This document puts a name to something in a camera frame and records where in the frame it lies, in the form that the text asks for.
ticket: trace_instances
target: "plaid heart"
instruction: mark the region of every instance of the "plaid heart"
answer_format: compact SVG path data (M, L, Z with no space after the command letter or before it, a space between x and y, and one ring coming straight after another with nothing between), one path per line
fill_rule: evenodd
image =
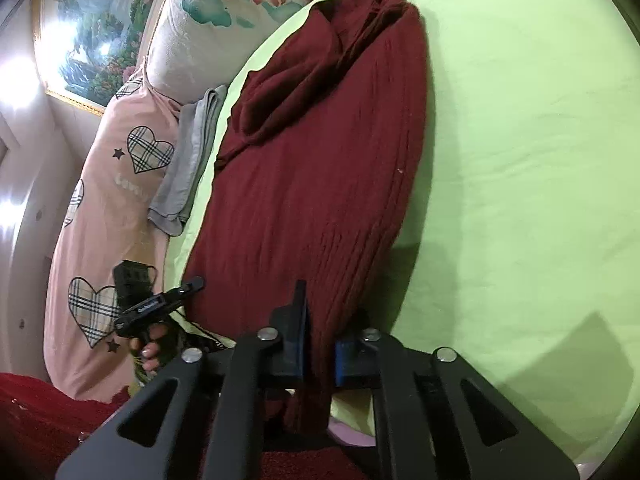
M74 189L73 195L71 195L71 200L69 201L69 207L66 208L65 223L63 227L68 226L69 224L71 224L71 222L74 221L74 218L76 217L76 211L78 211L78 208L80 207L80 204L82 203L83 198L84 198L84 182L82 181L82 179L80 179L76 184L76 188Z
M141 86L142 86L142 79L131 79L130 81L127 81L116 92L116 99L120 99L125 95L135 94L135 92L137 92Z
M164 168L174 155L174 146L165 140L156 140L148 126L138 126L129 133L127 150L135 173Z
M120 313L117 299L113 285L104 286L96 292L87 280L79 276L69 283L69 310L91 348L113 332Z

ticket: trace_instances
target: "maroon garment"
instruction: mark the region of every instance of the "maroon garment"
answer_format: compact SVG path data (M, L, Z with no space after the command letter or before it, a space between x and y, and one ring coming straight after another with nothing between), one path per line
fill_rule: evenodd
M75 400L38 379L0 374L0 478L53 480L79 435L95 431L128 398L123 391L111 404ZM7 469L12 465L19 472ZM261 480L366 480L338 447L265 452L261 470Z
M237 338L267 325L307 280L315 385L287 420L328 420L337 333L398 235L422 153L426 39L405 0L329 0L234 105L185 277L187 306Z

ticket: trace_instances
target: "folded towel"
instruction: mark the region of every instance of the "folded towel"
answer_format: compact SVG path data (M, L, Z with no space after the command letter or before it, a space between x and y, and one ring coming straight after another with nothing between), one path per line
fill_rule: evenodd
M207 90L200 101L184 105L180 111L175 153L148 213L149 220L169 236L182 234L182 226L189 219L225 97L226 86L220 85Z

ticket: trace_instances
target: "gold picture frame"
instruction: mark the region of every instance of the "gold picture frame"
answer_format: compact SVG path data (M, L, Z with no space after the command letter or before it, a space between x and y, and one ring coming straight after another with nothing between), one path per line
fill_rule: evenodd
M46 93L101 116L148 53L164 1L32 0L36 63Z

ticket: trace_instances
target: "metal screw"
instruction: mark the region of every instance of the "metal screw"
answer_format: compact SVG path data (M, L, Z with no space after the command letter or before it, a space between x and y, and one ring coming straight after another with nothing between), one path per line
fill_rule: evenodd
M438 348L436 357L438 358L438 361L442 361L443 363L452 363L456 360L458 354L456 354L456 351L453 348L443 346L442 348Z
M182 360L185 363L197 363L202 359L202 350L199 348L187 348L182 352Z
M380 330L378 330L377 328L366 328L362 331L360 337L363 341L379 341Z
M273 341L278 337L278 330L273 326L266 326L258 330L258 339L260 341Z

